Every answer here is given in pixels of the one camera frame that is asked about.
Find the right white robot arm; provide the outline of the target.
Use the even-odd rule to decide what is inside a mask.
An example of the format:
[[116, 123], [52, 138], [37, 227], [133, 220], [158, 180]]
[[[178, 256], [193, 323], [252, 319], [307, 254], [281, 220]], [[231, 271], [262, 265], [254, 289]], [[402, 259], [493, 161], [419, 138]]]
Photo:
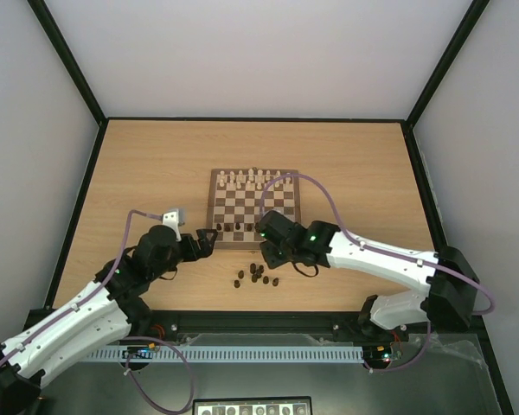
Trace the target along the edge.
[[365, 300], [357, 323], [369, 338], [418, 322], [455, 332], [471, 326], [479, 279], [454, 247], [444, 246], [438, 252], [408, 250], [320, 220], [304, 227], [274, 210], [255, 229], [263, 238], [260, 250], [271, 269], [287, 263], [314, 270], [347, 269], [405, 287], [399, 294], [372, 295]]

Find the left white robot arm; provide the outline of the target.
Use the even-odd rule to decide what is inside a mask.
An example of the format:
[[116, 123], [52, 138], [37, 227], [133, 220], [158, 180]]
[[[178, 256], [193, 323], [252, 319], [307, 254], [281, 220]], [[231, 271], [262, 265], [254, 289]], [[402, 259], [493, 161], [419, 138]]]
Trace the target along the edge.
[[142, 299], [179, 264], [209, 257], [217, 230], [177, 234], [156, 225], [105, 264], [72, 300], [21, 334], [0, 342], [0, 414], [19, 414], [67, 368], [105, 345], [145, 335], [152, 312]]

